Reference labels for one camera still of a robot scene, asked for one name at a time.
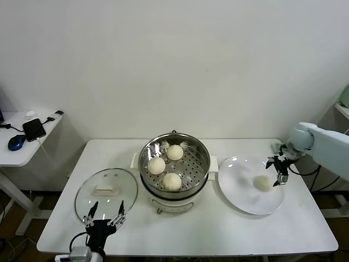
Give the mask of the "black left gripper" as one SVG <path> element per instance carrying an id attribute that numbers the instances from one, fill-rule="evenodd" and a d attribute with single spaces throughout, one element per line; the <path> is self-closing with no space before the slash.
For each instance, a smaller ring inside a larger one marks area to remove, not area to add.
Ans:
<path id="1" fill-rule="evenodd" d="M 96 202 L 89 210 L 88 215 L 83 217 L 86 232 L 89 236 L 88 245 L 105 245 L 107 238 L 116 232 L 115 225 L 123 224 L 125 221 L 124 201 L 122 200 L 118 214 L 111 220 L 94 220 L 94 215 L 98 208 Z"/>

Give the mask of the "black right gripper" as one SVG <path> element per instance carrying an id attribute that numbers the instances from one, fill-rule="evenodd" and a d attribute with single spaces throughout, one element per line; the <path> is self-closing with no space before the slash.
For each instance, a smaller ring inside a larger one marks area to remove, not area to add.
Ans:
<path id="1" fill-rule="evenodd" d="M 266 168 L 269 168 L 272 165 L 274 165 L 275 169 L 278 172 L 276 181 L 274 182 L 273 186 L 276 187 L 286 184 L 288 180 L 288 158 L 284 154 L 280 156 L 277 155 L 268 157 L 268 160 L 266 162 Z"/>

